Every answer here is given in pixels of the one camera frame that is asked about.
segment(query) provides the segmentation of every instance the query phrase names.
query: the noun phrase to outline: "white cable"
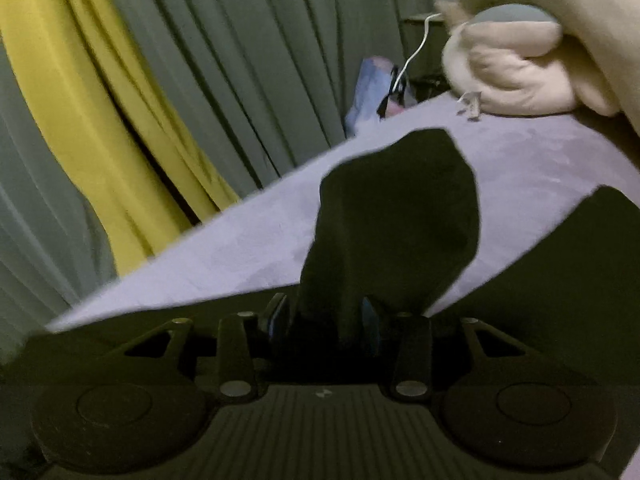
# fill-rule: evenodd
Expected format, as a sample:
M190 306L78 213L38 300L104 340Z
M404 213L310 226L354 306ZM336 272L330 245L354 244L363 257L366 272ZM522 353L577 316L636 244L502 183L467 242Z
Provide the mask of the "white cable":
M402 67L402 70L398 74L398 77L396 77L396 82L394 83L394 86L393 86L393 88L391 90L391 93L394 93L398 89L398 85L400 84L400 80L402 79L402 76L404 75L404 72L406 72L406 68L409 66L409 63L411 63L412 60L414 60L414 57L416 57L418 55L418 53L424 47L424 44L427 42L427 36L429 35L429 22L431 20L433 20L434 18L440 18L441 16L442 16L441 14L432 14L430 16L427 16L427 19L424 20L424 37L422 38L422 43L416 49L416 51L413 54L411 54L409 59L406 60L406 63Z

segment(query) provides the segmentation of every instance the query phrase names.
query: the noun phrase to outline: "bed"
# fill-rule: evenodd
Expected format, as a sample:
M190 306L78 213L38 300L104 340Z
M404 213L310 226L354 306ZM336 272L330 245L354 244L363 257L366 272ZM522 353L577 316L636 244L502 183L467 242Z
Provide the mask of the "bed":
M50 325L63 331L127 312L297 283L314 237L322 178L344 160L423 128L446 129L477 181L476 257L427 314L445 310L509 267L598 186L640 207L640 147L628 123L587 112L544 118L460 114L443 94L321 155L193 230L145 267L108 285ZM640 475L640 456L623 477Z

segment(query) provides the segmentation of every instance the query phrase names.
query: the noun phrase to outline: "circular pad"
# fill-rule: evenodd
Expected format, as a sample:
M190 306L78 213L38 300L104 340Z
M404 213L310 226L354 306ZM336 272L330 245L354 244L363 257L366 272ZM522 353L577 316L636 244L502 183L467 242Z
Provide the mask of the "circular pad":
M142 359L121 377L101 370L103 383L96 371L47 390L32 415L47 459L79 472L121 474L185 449L206 420L204 394L161 361Z
M616 427L605 389L528 357L483 360L447 391L441 416L469 451L524 470L599 460Z

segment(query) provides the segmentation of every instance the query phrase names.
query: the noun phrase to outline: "ribbed rubber surface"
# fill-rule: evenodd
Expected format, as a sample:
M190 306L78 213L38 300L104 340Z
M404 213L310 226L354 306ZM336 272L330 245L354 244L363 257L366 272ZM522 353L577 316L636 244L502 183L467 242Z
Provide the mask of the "ribbed rubber surface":
M52 468L46 480L90 476ZM253 404L223 408L181 456L102 480L610 480L595 465L553 474L501 470L466 455L424 407L377 386L270 386Z

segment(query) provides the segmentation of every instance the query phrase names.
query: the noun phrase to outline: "small logo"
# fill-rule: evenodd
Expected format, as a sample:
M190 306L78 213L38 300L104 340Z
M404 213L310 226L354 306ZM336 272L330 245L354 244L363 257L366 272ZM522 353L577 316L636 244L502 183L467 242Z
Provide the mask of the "small logo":
M331 397L334 393L331 390L327 390L326 388L322 389L320 392L316 392L316 397L320 399L326 399L327 397Z

